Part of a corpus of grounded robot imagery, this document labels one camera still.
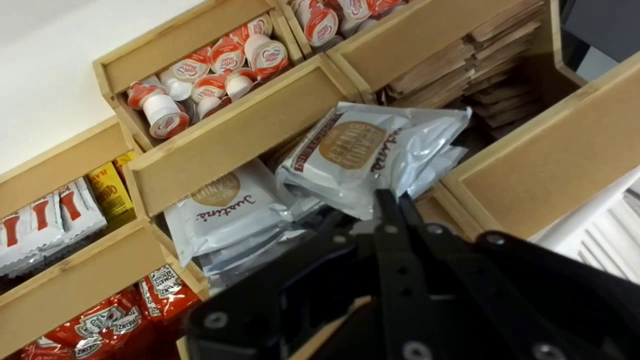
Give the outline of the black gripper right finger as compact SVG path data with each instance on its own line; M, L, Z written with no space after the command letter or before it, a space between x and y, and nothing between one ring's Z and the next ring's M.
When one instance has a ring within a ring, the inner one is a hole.
M484 233L465 242L376 194L387 352L417 360L640 360L640 286Z

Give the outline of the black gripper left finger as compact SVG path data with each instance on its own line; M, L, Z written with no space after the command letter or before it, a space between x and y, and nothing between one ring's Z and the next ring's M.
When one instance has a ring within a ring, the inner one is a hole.
M191 360L286 360L364 294L356 220L325 210L300 245L196 306Z

